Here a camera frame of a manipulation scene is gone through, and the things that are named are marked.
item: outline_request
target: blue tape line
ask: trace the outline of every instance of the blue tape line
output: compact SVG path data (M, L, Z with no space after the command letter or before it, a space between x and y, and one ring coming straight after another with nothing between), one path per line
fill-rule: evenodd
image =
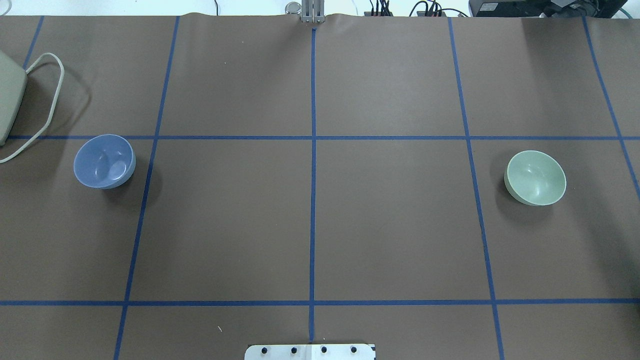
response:
M164 111L164 100L166 99L166 91L169 86L169 78L171 74L171 66L173 63L173 52L175 50L175 41L178 36L178 26L180 25L180 17L175 17L175 24L173 25L173 38L171 41L171 49L169 50L169 60L166 64L166 74L164 75L164 86L162 90L162 98L160 100L160 108L158 110L158 118L156 122L156 139L151 147L151 155L149 157L149 167L147 169L147 180L145 181L145 190L142 195L142 203L140 206L140 216L138 218L138 228L136 230L136 237L133 243L133 252L131 254L131 264L129 265L129 276L127 277L127 287L125 290L124 301L125 305L122 307L122 316L120 317L120 326L118 328L118 337L116 339L116 349L113 354L113 359L117 360L120 356L120 345L122 344L122 334L124 333L124 325L127 319L127 304L129 297L131 296L131 285L133 283L133 274L136 269L136 260L138 258L138 247L140 246L140 236L142 234L142 225L145 219L145 211L147 209L147 199L149 195L149 186L151 184L151 175L154 169L154 159L156 158L156 150L158 143L158 135L160 134L160 126L162 125L162 115Z
M92 300L0 300L0 306L155 306L155 307L252 307L309 306L308 300L177 300L177 301L92 301ZM487 306L561 304L640 304L640 298L577 299L460 299L460 300L315 300L315 306Z
M613 105L611 104L609 93L607 92L607 87L604 85L604 79L602 78L602 73L600 72L600 66L598 66L598 60L596 59L596 52L593 50L593 43L591 42L591 34L589 33L587 18L585 18L584 16L582 17L582 25L584 26L584 33L587 36L587 43L589 44L589 51L591 52L591 59L593 60L593 66L596 69L596 75L598 75L598 81L600 82L600 87L602 88L604 99L607 101L607 107L609 108L609 114L611 115L611 120L613 121L613 127L615 127L616 134L618 134L620 147L622 147L622 153L625 155L625 161L627 162L629 174L631 175L631 181L633 181L633 184L636 188L636 195L640 200L640 186L638 185L636 172L634 171L634 167L631 164L631 159L629 158L629 153L627 152L627 146L625 145L625 141L622 137L622 132L620 131L620 125L618 124L618 119L616 118L616 114L613 111Z
M124 335L124 323L127 319L127 310L129 307L127 304L122 306L122 312L120 313L120 325L118 326L118 337L116 338L116 349L113 352L113 360L118 360L120 357L120 347L122 346L122 336Z
M396 136L382 136L382 135L340 135L340 136L317 136L318 140L465 140L465 136L456 135L433 135L433 136L420 136L420 135L396 135Z
M158 140L311 140L311 136L160 135Z
M124 301L0 300L0 306L123 306Z
M460 98L460 110L462 113L462 123L465 128L465 136L467 136L467 153L469 156L469 166L471 168L471 179L474 185L474 195L476 196L476 211L478 214L478 221L480 223L480 233L482 236L482 244L484 248L484 266L486 268L486 277L489 284L489 295L491 300L495 301L495 288L493 286L493 274L491 270L491 260L489 258L489 246L486 241L486 231L484 229L484 217L482 214L482 204L480 202L480 191L478 190L476 165L474 163L473 149L471 148L471 138L469 133L469 124L467 121L467 108L465 106L465 97L462 91L462 80L460 79L460 67L458 65L458 54L456 51L456 38L453 33L453 24L451 18L447 18L449 23L449 38L451 38L451 51L453 55L453 65L456 71L456 82L458 84L458 97ZM500 330L500 319L498 317L498 307L493 304L493 324L495 326L495 337L498 345L498 354L500 360L504 360L504 348L502 346L502 333Z
M40 135L39 140L89 140L95 138L98 135ZM153 135L121 135L127 140L153 140ZM14 140L29 140L31 135L10 135L8 139Z
M316 28L311 30L311 210L309 226L309 343L315 336L316 299Z
M491 304L491 300L316 300L317 306L455 306Z
M29 60L31 59L31 53L33 53L33 48L36 46L36 41L38 40L38 35L40 34L40 29L42 29L42 23L44 22L44 16L40 17L38 21L38 26L36 27L36 32L33 33L33 39L31 39L31 45L29 45L29 51L27 52L27 56L24 59L24 63L22 64L22 68L24 70L27 69L27 65L29 64Z
M40 135L40 140L89 140L98 135ZM121 135L128 140L619 140L617 136L512 136L512 135ZM32 135L9 135L12 140L29 140ZM640 140L640 136L623 136Z
M219 301L129 301L129 306L308 306L307 300L219 300Z
M486 136L472 135L471 140L617 140L615 136Z
M640 299L504 299L496 300L496 305L561 305L561 304L640 304Z

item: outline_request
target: light green bowl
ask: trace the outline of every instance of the light green bowl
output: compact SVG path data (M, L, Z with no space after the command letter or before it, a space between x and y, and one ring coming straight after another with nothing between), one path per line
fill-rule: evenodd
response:
M544 152L515 154L504 171L504 184L522 204L551 205L564 195L566 177L560 164Z

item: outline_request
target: black cable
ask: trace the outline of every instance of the black cable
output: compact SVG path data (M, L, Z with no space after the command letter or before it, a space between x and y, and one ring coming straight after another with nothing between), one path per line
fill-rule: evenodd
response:
M415 5L413 6L413 9L411 9L411 12L409 13L409 17L411 17L411 15L413 15L413 11L415 10L415 8L418 7L418 5L423 4L424 3L424 11L426 12L429 9L429 3L427 3L425 0L422 1L418 1L417 3L415 3Z
M459 12L459 13L461 13L461 14L462 14L462 16L464 16L464 17L468 17L468 15L467 15L466 13L463 13L463 12L461 12L461 11L460 11L460 10L458 10L458 9L452 9L452 8L440 9L440 11L441 11L441 12L443 12L444 10L452 10L452 11L455 11L455 12Z
M424 16L433 16L435 14L435 9L437 9L436 5L440 6L438 3L436 3L435 1L431 2L431 8L429 8L429 12L424 14Z

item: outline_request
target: cable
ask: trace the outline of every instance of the cable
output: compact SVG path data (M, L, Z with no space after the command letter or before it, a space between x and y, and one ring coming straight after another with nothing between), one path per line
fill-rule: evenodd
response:
M464 17L468 17L468 15L467 15L466 13L463 13L463 12L461 12L461 11L460 11L460 10L458 10L458 9L446 8L446 9L440 9L440 12L443 12L444 10L452 10L452 11L455 11L455 12L459 12L459 13L461 13L461 14L462 14L462 16L464 16Z
M13 154L7 156L6 158L1 159L0 163L6 163L7 161L18 156L18 154L20 154L24 149L26 149L27 146L31 145L31 143L34 142L38 138L38 136L42 135L42 133L44 133L44 131L51 124L51 119L53 119L53 111L56 109L56 104L58 103L58 96L60 94L60 89L62 88L62 81L65 79L65 67L64 65L62 65L62 61L60 61L60 59L57 56L53 55L52 53L44 53L40 55L40 57L36 59L36 61L34 61L33 64L31 64L31 66L27 69L26 72L27 74L29 74L33 69L35 69L35 67L38 66L38 64L40 63L40 60L42 60L42 58L45 55L52 56L54 59L56 59L56 61L58 62L58 65L60 66L60 79L58 80L58 87L56 88L56 93L53 95L53 101L51 102L51 109L49 110L49 117L47 118L47 122L37 133L35 133L35 135L33 135L29 140L27 140L27 142L24 143L20 147L20 149L17 149Z
M356 16L360 16L360 12L358 11L358 6L356 5L356 1L351 0L351 4L353 4L353 7L356 8Z
M0 16L5 16L6 14L8 14L11 11L11 6L13 5L11 0L6 0L7 3L9 3L9 7L2 13L0 14Z
M411 9L411 12L409 13L409 17L411 17L411 15L413 15L413 11L415 11L415 8L418 7L418 5L420 4L424 4L424 11L427 12L429 10L429 3L427 3L425 0L422 1L418 1L417 3L415 3L415 5L413 6L413 9Z
M629 14L629 12L626 11L625 9L620 8L620 12L625 14L629 19L633 19L633 16L631 16L631 14Z

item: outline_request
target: metal plate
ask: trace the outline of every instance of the metal plate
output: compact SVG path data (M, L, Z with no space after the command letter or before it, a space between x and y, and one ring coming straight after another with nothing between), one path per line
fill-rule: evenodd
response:
M252 345L244 360L375 360L376 345L313 344L313 345Z

